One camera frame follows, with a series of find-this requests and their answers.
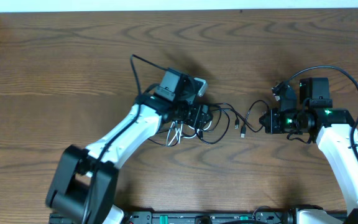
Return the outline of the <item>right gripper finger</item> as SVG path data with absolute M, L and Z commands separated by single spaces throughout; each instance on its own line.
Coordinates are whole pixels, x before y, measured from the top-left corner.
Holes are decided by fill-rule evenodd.
M 269 121 L 269 110 L 267 110 L 260 118 L 260 122 L 268 122 Z
M 265 133 L 269 133 L 269 122 L 261 121 L 260 123 L 261 123 L 262 127 L 264 128 Z

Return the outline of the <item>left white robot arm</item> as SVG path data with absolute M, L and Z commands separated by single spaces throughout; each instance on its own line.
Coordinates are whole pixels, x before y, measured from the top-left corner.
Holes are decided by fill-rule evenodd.
M 162 81 L 138 95 L 129 114 L 105 136 L 83 149 L 71 145 L 64 150 L 46 206 L 73 223 L 121 223 L 124 211 L 114 205 L 120 168 L 165 123 L 203 129 L 212 116 L 195 98 L 207 87 L 204 79 L 166 69 Z

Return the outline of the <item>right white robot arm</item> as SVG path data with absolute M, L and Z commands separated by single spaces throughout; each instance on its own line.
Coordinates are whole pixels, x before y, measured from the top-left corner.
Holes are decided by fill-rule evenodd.
M 297 95 L 288 82 L 272 89 L 279 102 L 260 117 L 267 134 L 286 134 L 290 141 L 309 135 L 331 166 L 347 207 L 344 223 L 358 223 L 358 132 L 346 109 L 335 109 L 327 78 L 300 80 Z

